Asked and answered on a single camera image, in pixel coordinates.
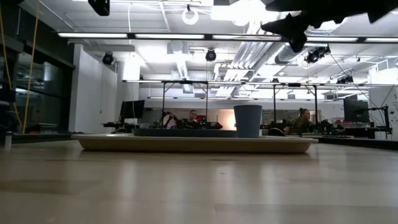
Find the person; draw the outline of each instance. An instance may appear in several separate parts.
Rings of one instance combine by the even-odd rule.
[[[198,112],[196,110],[191,110],[189,112],[188,119],[182,119],[182,129],[199,129],[199,123],[197,123],[196,118],[198,116]]]
[[[311,114],[307,109],[300,108],[300,116],[292,119],[285,128],[285,134],[302,134],[310,133],[312,129],[312,122],[310,121]]]

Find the ceiling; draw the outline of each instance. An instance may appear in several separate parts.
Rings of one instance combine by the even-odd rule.
[[[59,32],[173,32],[173,33],[210,33],[210,34],[243,34],[247,33],[249,26],[236,26],[232,21],[215,21],[211,19],[211,8],[213,0],[202,1],[201,6],[193,4],[192,9],[200,12],[199,20],[194,25],[188,25],[182,20],[182,12],[185,5],[179,6],[164,4],[112,4],[111,15],[108,17],[98,16],[87,2],[73,0],[40,0],[40,20]],[[36,0],[25,0],[21,7],[30,13],[34,13]],[[398,14],[390,13],[386,17],[369,24],[367,15],[350,17],[346,22],[334,30],[333,35],[398,35]],[[106,45],[133,45],[136,47],[145,63],[141,67],[144,75],[170,74],[170,71],[177,69],[173,60],[167,60],[165,40],[91,40],[90,47]],[[189,70],[213,71],[217,63],[231,63],[240,48],[242,42],[207,42],[187,41],[190,52],[194,53],[191,60],[186,62]],[[215,49],[217,61],[206,62],[205,53],[208,48]],[[398,45],[369,45],[369,44],[330,44],[332,55],[343,70],[349,68],[362,68],[355,70],[358,82],[366,81],[367,69],[375,65],[374,60],[385,56],[398,55]],[[264,58],[269,51],[264,51]],[[123,58],[129,55],[128,52],[118,52],[117,57]],[[308,77],[318,82],[327,82],[332,75],[339,74],[341,68],[336,65],[331,57],[327,57],[304,69],[294,61],[290,66],[283,67],[275,73],[283,74],[280,77],[284,82],[304,82]]]

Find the computer monitor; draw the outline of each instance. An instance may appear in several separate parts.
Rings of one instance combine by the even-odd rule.
[[[123,101],[120,109],[120,122],[126,118],[142,118],[145,100]]]
[[[351,122],[369,122],[368,102],[344,99],[344,119]]]

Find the table surface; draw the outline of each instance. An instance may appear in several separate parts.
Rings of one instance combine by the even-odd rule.
[[[86,152],[78,141],[0,152],[0,223],[397,223],[398,154]]]

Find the glass wall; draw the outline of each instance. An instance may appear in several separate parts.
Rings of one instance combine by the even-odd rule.
[[[32,56],[29,54],[19,55],[16,104],[22,121],[27,101],[31,60]],[[71,70],[58,68],[51,63],[40,61],[40,58],[34,60],[27,128],[36,124],[55,124],[56,130],[68,130],[71,83]]]

